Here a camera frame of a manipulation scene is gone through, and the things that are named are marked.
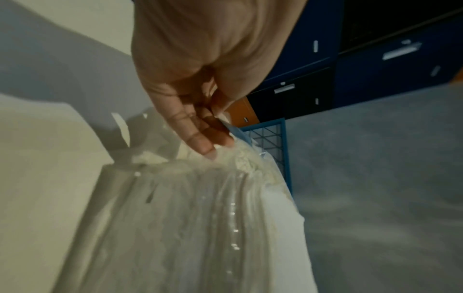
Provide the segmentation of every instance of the drawer handle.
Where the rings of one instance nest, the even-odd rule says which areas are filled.
[[[389,59],[392,59],[392,58],[400,57],[400,56],[403,56],[403,55],[406,55],[406,54],[416,52],[420,48],[421,48],[421,43],[416,42],[416,43],[410,44],[408,46],[386,52],[386,53],[384,53],[382,55],[382,59],[384,61],[386,61],[386,60],[389,60]]]
[[[287,86],[283,86],[283,87],[274,89],[273,91],[274,91],[276,94],[279,94],[279,93],[282,93],[282,92],[285,92],[285,91],[289,91],[289,90],[292,90],[292,89],[295,89],[295,88],[296,88],[296,86],[295,86],[294,84],[288,84]]]

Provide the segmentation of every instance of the clear plastic wrap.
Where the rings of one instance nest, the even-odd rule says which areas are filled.
[[[268,186],[290,198],[272,157],[240,140],[215,161],[105,166],[54,292],[270,292]]]

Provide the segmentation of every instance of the blue wire crate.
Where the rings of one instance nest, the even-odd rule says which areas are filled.
[[[272,155],[280,168],[289,191],[292,192],[285,120],[272,120],[242,127],[241,130],[250,138],[254,139],[261,148]]]

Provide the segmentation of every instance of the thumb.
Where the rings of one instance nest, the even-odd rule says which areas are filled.
[[[230,105],[235,102],[234,99],[226,96],[219,88],[212,94],[210,107],[214,116],[220,115],[224,112]]]

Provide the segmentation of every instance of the hand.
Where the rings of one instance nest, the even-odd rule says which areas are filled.
[[[132,57],[156,110],[193,150],[233,138],[215,117],[272,69],[306,0],[136,0]],[[218,89],[209,96],[211,84]]]

